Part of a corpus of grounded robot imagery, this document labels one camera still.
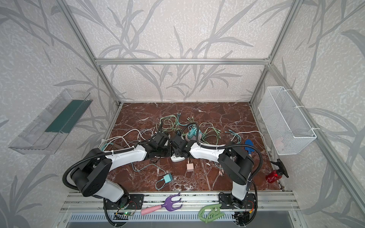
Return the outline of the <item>pink charger plug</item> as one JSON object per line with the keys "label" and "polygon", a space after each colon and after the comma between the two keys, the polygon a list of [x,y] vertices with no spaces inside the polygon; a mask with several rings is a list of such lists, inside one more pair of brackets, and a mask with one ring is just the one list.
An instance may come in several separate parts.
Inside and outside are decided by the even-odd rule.
{"label": "pink charger plug", "polygon": [[187,172],[193,172],[194,171],[194,164],[193,163],[187,163],[186,170],[187,170]]}

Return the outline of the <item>teal charger plug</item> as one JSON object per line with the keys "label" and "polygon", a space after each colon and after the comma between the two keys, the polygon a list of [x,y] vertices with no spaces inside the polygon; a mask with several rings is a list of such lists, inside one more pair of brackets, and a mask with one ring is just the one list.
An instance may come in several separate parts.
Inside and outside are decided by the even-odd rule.
{"label": "teal charger plug", "polygon": [[166,174],[164,177],[163,177],[163,180],[165,183],[170,183],[172,180],[173,180],[173,177],[172,175],[169,173],[169,174]]}

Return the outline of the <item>white power socket block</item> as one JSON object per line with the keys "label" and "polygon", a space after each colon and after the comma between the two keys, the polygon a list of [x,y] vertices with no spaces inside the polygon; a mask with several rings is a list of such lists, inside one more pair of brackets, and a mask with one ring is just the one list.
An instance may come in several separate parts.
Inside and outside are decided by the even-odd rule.
{"label": "white power socket block", "polygon": [[172,162],[181,162],[181,161],[184,161],[185,160],[185,158],[184,157],[178,157],[178,156],[176,156],[175,154],[173,154],[172,156],[171,156],[171,161]]}

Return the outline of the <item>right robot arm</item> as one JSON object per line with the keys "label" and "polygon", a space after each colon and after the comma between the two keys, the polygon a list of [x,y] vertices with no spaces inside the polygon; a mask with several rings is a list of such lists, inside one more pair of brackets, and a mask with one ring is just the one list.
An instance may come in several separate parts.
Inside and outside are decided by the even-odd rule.
{"label": "right robot arm", "polygon": [[199,125],[196,126],[195,140],[185,140],[175,135],[169,140],[173,152],[178,157],[205,159],[217,162],[232,180],[231,198],[237,202],[244,201],[253,184],[253,178],[263,164],[262,153],[249,144],[228,143],[211,145],[199,141]]}

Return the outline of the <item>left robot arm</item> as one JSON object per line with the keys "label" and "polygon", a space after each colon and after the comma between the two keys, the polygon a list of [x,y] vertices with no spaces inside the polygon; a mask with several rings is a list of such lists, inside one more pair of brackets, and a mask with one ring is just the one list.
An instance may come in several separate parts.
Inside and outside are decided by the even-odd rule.
{"label": "left robot arm", "polygon": [[92,149],[82,160],[65,171],[63,184],[80,191],[85,197],[97,196],[118,202],[126,192],[120,185],[107,179],[109,172],[133,162],[171,155],[168,140],[167,133],[158,132],[149,141],[139,142],[130,148],[109,152],[103,152],[99,148]]}

